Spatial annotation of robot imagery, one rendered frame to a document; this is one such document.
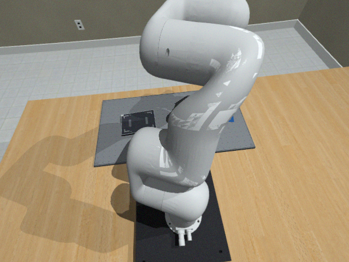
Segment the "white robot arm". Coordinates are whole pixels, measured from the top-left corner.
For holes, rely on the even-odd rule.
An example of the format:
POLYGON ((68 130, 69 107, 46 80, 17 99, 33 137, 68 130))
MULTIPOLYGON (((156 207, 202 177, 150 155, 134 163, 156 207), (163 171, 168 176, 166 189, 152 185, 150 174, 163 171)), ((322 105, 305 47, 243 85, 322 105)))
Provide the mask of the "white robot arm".
POLYGON ((249 18, 246 0, 166 0, 142 32, 139 57, 149 74, 204 86, 172 110, 168 130, 136 131, 126 154, 132 197, 165 212, 179 246, 201 222, 221 132, 263 63, 264 43, 246 30, 249 18))

